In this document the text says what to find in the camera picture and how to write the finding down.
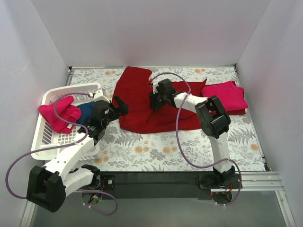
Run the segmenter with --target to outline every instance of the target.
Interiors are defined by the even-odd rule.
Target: lavender cable
[[[232,162],[232,163],[236,166],[236,168],[237,168],[237,170],[238,170],[238,172],[239,172],[239,178],[240,178],[240,186],[239,186],[239,189],[238,189],[238,191],[237,191],[237,194],[235,195],[235,197],[233,198],[233,200],[230,201],[229,203],[227,203],[227,204],[219,204],[219,205],[221,205],[221,206],[228,206],[228,205],[231,205],[231,204],[238,198],[238,196],[239,196],[239,194],[240,194],[240,190],[241,190],[241,185],[242,185],[241,171],[240,171],[240,169],[239,169],[237,163],[236,163],[234,160],[232,160],[232,159],[224,158],[224,159],[221,159],[221,160],[219,160],[219,161],[216,161],[216,162],[214,162],[214,163],[212,163],[212,164],[210,164],[210,165],[207,165],[207,166],[197,166],[197,165],[191,163],[190,160],[187,159],[187,157],[185,156],[185,154],[184,154],[184,152],[183,152],[183,150],[182,150],[181,144],[180,144],[179,133],[178,133],[178,126],[179,126],[179,116],[180,116],[180,112],[181,112],[182,106],[183,106],[183,104],[185,103],[185,101],[186,101],[188,95],[190,94],[191,88],[190,88],[190,85],[185,81],[185,79],[183,79],[183,78],[182,78],[181,76],[179,76],[178,74],[172,73],[172,72],[163,72],[163,73],[160,73],[160,74],[158,74],[157,76],[155,76],[154,78],[152,78],[152,79],[150,80],[150,82],[153,81],[154,79],[156,79],[158,76],[161,76],[161,75],[163,75],[163,74],[171,74],[171,75],[177,76],[177,77],[179,77],[181,80],[183,80],[183,81],[185,82],[185,84],[188,86],[188,92],[187,92],[187,94],[185,95],[185,97],[184,97],[184,99],[183,99],[183,101],[182,101],[182,103],[181,103],[181,105],[180,105],[180,107],[179,107],[179,109],[178,109],[177,118],[176,118],[176,138],[177,138],[177,143],[178,143],[178,147],[179,147],[179,150],[180,150],[180,152],[181,152],[181,155],[182,155],[182,157],[185,159],[185,161],[186,161],[187,163],[189,163],[191,166],[193,166],[193,167],[195,167],[195,168],[199,168],[199,169],[210,168],[210,167],[213,167],[213,166],[215,166],[216,164],[219,164],[219,163],[224,162],[224,161],[230,161],[230,162]]]
[[[100,192],[98,190],[83,190],[83,189],[79,189],[77,191],[79,191],[79,192],[86,192],[86,193],[99,193],[99,194],[107,195],[107,196],[109,196],[110,198],[112,198],[115,201],[116,208],[114,209],[114,211],[112,211],[110,213],[106,213],[104,211],[101,211],[99,208],[91,206],[89,203],[84,203],[86,206],[88,206],[88,207],[96,210],[100,214],[103,214],[105,216],[110,216],[110,215],[113,215],[114,213],[116,213],[116,211],[118,210],[118,201],[117,201],[117,199],[113,195],[111,195],[111,194],[109,194],[107,192]]]
[[[56,107],[57,107],[57,104],[58,104],[59,100],[61,100],[62,98],[66,97],[66,96],[70,96],[70,95],[85,95],[85,96],[89,96],[89,94],[87,94],[87,93],[79,93],[79,92],[73,92],[73,93],[65,94],[65,95],[59,97],[59,98],[56,100],[55,104],[53,105],[53,111],[54,111],[55,115],[56,115],[60,120],[66,122],[66,123],[68,123],[68,124],[72,124],[72,125],[75,125],[75,126],[80,126],[80,127],[82,127],[82,128],[85,129],[85,135],[84,135],[80,140],[78,140],[78,141],[76,142],[76,143],[81,143],[81,142],[82,142],[83,140],[85,140],[85,138],[87,137],[87,135],[88,135],[88,133],[89,133],[88,129],[87,129],[84,125],[82,125],[82,124],[76,124],[76,123],[69,122],[69,121],[63,119],[62,117],[60,117],[60,116],[58,115],[57,110],[56,110]],[[13,161],[13,163],[9,166],[9,168],[8,168],[6,174],[5,174],[5,185],[6,185],[6,188],[7,188],[8,192],[9,192],[12,196],[14,196],[14,197],[16,197],[16,198],[18,198],[18,199],[23,199],[23,200],[26,199],[25,196],[20,196],[20,195],[15,194],[15,193],[12,191],[12,189],[10,188],[10,186],[9,186],[9,174],[10,174],[10,171],[11,171],[11,169],[13,168],[13,166],[14,166],[20,159],[24,158],[25,156],[34,154],[34,153],[36,153],[36,152],[46,151],[46,150],[52,150],[52,149],[58,149],[58,148],[65,148],[65,147],[69,147],[69,146],[72,146],[72,145],[75,145],[75,143],[69,143],[69,144],[59,145],[59,146],[56,146],[56,147],[42,148],[42,149],[38,149],[38,150],[33,150],[33,151],[27,152],[27,153],[21,155],[20,157],[18,157],[18,158],[17,158],[15,161]]]

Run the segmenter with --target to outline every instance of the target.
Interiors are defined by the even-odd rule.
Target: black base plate
[[[211,200],[211,188],[201,188],[199,178],[213,172],[103,172],[104,191],[117,199],[198,198]],[[236,175],[232,181],[239,187]]]
[[[235,174],[230,181],[233,189],[238,189],[240,187],[240,182],[238,180],[240,180],[240,176],[239,174]],[[220,188],[219,179],[214,172],[199,173],[199,186],[201,189],[218,189]]]

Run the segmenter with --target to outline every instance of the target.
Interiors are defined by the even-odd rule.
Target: blue cloth
[[[81,117],[76,121],[77,124],[84,124],[85,119],[91,115],[91,110],[95,102],[84,103],[77,107],[81,110]]]

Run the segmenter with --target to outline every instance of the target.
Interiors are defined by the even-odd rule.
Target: white backdrop
[[[303,2],[272,0],[238,69],[269,167],[303,226]]]
[[[32,0],[68,66],[237,63],[270,0]]]
[[[64,86],[68,68],[30,0],[0,0],[0,50],[0,226],[18,227],[27,201],[9,194],[4,175],[30,151],[43,94]],[[25,157],[12,169],[15,193],[26,196],[37,164]]]

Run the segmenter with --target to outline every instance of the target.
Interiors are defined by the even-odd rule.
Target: folded pink cloth
[[[73,101],[73,96],[67,96],[61,99],[57,104],[56,111],[63,119],[75,123],[81,117],[81,110],[74,105],[71,105]],[[68,123],[57,118],[53,111],[53,105],[54,103],[50,105],[41,105],[38,110],[56,133],[71,133],[73,125],[69,126]]]
[[[202,96],[218,96],[226,111],[248,108],[244,99],[244,88],[235,86],[231,81],[203,87]]]

